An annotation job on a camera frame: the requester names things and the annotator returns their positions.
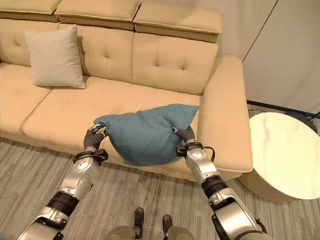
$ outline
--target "sofa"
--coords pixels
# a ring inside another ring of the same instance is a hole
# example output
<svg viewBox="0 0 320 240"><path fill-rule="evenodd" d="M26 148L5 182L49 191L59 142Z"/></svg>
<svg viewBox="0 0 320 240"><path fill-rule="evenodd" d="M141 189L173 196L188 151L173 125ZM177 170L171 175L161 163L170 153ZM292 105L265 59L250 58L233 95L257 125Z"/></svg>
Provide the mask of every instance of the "sofa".
<svg viewBox="0 0 320 240"><path fill-rule="evenodd" d="M1 137L75 155L99 116L197 105L191 126L215 149L222 177L252 170L242 62L216 56L218 14L150 1L3 0L0 18ZM70 24L77 24L86 89L33 85L25 32ZM108 162L125 166L109 138L100 147ZM182 158L138 168L194 181Z"/></svg>

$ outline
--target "black joint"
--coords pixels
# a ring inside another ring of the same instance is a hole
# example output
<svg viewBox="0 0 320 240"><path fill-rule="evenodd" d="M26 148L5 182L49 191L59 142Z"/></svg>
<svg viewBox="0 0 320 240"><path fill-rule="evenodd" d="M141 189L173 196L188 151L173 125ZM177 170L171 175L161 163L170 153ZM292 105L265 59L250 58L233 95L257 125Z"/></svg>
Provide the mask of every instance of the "black joint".
<svg viewBox="0 0 320 240"><path fill-rule="evenodd" d="M90 157L91 155L95 154L94 152L92 151L82 151L82 152L79 152L77 155L75 155L75 158L73 159L73 163L75 164L76 161L80 160L80 159L84 159L84 158L87 158L87 157Z"/></svg>
<svg viewBox="0 0 320 240"><path fill-rule="evenodd" d="M52 240L62 240L63 238L64 235L60 231L58 231Z"/></svg>
<svg viewBox="0 0 320 240"><path fill-rule="evenodd" d="M70 217L78 203L79 200L76 197L66 192L58 191L46 206L63 212Z"/></svg>
<svg viewBox="0 0 320 240"><path fill-rule="evenodd" d="M99 166L101 166L101 163L103 161L108 160L108 153L106 150L104 150L103 148L100 148L98 151L95 152L94 154L94 159L96 160L96 162L99 164Z"/></svg>
<svg viewBox="0 0 320 240"><path fill-rule="evenodd" d="M67 220L66 219L61 219L60 222L56 222L56 221L53 221L53 220L50 220L48 218L45 218L45 217L40 217L38 220L37 220L39 223L41 224L46 224L48 225L49 227L52 227L54 229L58 229L60 231L62 231L63 229L65 229L66 225L67 225Z"/></svg>
<svg viewBox="0 0 320 240"><path fill-rule="evenodd" d="M187 148L185 145L176 146L175 153L178 157L186 157L187 156Z"/></svg>
<svg viewBox="0 0 320 240"><path fill-rule="evenodd" d="M221 179L219 175L208 177L202 184L201 187L207 198L210 198L214 193L228 188L226 182Z"/></svg>
<svg viewBox="0 0 320 240"><path fill-rule="evenodd" d="M190 142L188 144L185 145L186 149L191 150L191 149L203 149L204 146L201 144L201 142Z"/></svg>
<svg viewBox="0 0 320 240"><path fill-rule="evenodd" d="M220 240L230 240L230 238L228 237L226 231L224 230L224 228L222 227L222 224L220 223L219 219L217 218L216 214L213 214L211 216L211 220L213 222L214 228L216 233L219 236Z"/></svg>

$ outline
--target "throw pillow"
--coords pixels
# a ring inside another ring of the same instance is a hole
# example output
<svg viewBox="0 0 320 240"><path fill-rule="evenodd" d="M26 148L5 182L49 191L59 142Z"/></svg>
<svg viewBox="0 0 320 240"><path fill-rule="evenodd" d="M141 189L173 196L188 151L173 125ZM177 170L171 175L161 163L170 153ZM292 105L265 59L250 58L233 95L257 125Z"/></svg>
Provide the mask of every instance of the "throw pillow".
<svg viewBox="0 0 320 240"><path fill-rule="evenodd" d="M94 123L106 125L110 141L125 164L163 165L177 159L176 147L182 143L172 127L187 129L198 108L171 104L136 113L105 115Z"/></svg>
<svg viewBox="0 0 320 240"><path fill-rule="evenodd" d="M26 32L37 86L85 89L78 49L77 26L52 32Z"/></svg>

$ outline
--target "sofa armrest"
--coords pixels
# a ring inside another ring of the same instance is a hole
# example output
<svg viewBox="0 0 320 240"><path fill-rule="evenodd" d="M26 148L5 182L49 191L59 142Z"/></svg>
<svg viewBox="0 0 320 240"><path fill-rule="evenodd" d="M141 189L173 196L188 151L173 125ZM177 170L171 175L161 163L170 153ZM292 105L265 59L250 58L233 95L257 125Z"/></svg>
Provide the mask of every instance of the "sofa armrest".
<svg viewBox="0 0 320 240"><path fill-rule="evenodd" d="M242 62L218 57L200 100L197 139L215 149L215 166L228 172L253 169Z"/></svg>

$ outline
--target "blue pillow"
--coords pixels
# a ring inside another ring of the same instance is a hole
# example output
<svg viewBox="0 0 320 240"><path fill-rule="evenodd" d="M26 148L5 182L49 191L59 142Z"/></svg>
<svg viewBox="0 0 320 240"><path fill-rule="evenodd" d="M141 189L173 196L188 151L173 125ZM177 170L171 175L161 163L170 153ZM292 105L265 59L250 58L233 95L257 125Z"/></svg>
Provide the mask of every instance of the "blue pillow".
<svg viewBox="0 0 320 240"><path fill-rule="evenodd" d="M136 113L105 115L94 123L106 125L110 141L125 164L163 165L177 159L176 147L182 143L172 127L187 129L198 109L198 106L171 104Z"/></svg>

